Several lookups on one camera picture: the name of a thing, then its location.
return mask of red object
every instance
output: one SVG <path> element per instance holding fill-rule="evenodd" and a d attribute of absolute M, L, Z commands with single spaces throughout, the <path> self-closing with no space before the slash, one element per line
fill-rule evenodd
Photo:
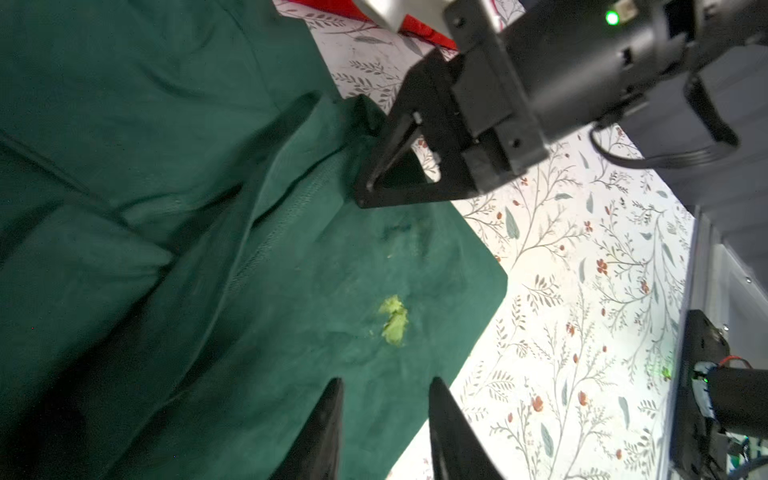
<path fill-rule="evenodd" d="M 352 3 L 352 0 L 292 0 L 292 1 L 295 3 L 300 3 L 301 5 L 307 5 L 308 7 L 317 8 L 318 10 L 322 10 L 324 12 L 341 15 L 343 17 L 354 18 L 355 20 L 370 21 L 370 18 L 366 17 L 360 11 L 360 9 L 357 8 L 354 3 Z M 456 43 L 454 43 L 453 40 L 451 40 L 450 38 L 446 37 L 441 33 L 438 33 L 428 25 L 424 25 L 423 23 L 413 18 L 411 15 L 406 15 L 406 19 L 402 23 L 402 27 L 400 27 L 400 31 L 413 33 L 418 35 L 421 38 L 424 38 L 426 41 L 430 41 L 434 44 L 442 45 L 443 47 L 457 50 Z"/>
<path fill-rule="evenodd" d="M 720 363 L 717 364 L 718 368 L 724 367 L 731 360 L 741 360 L 742 362 L 744 362 L 744 365 L 746 365 L 749 368 L 752 368 L 752 366 L 750 365 L 749 362 L 747 362 L 745 359 L 741 358 L 740 356 L 736 356 L 736 355 L 729 355 L 729 356 L 725 357 L 724 359 L 722 359 L 720 361 Z"/>

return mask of black cable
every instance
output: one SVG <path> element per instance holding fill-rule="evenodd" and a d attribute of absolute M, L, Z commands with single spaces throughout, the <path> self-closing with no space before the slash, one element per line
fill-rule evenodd
<path fill-rule="evenodd" d="M 768 464 L 768 456 L 753 458 L 751 461 L 742 464 L 736 470 L 728 474 L 728 480 L 740 480 L 746 477 L 753 470 L 757 470 L 763 465 Z"/>
<path fill-rule="evenodd" d="M 681 152 L 678 154 L 657 155 L 641 160 L 619 157 L 605 150 L 597 139 L 597 132 L 607 125 L 598 122 L 589 132 L 592 147 L 612 164 L 624 168 L 688 168 L 698 165 L 711 164 L 732 154 L 739 147 L 739 137 L 717 113 L 707 90 L 704 88 L 698 74 L 692 74 L 685 84 L 684 96 L 699 119 L 715 140 L 714 144 L 699 150 Z"/>

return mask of green led light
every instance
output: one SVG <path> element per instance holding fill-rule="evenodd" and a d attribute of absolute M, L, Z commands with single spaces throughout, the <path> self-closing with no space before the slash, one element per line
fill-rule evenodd
<path fill-rule="evenodd" d="M 605 21 L 608 22 L 609 25 L 619 25 L 619 14 L 610 10 L 605 14 Z"/>

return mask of green cloth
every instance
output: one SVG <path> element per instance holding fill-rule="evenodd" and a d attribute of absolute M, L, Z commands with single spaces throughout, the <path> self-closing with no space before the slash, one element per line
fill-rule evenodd
<path fill-rule="evenodd" d="M 0 478 L 267 478 L 334 376 L 340 477 L 382 478 L 505 292 L 450 204 L 355 206 L 382 113 L 263 0 L 0 31 Z"/>

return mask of floral tablecloth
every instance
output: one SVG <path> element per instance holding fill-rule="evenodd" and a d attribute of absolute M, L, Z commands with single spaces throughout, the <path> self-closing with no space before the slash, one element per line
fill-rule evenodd
<path fill-rule="evenodd" d="M 389 109 L 432 46 L 276 0 L 302 18 L 341 93 Z M 497 2 L 505 24 L 523 13 Z M 619 127 L 603 145 L 639 153 Z M 436 169 L 423 142 L 416 147 Z M 509 275 L 451 391 L 506 478 L 655 478 L 693 218 L 653 171 L 613 167 L 582 130 L 484 197 L 454 202 Z M 432 477 L 426 427 L 389 478 Z"/>

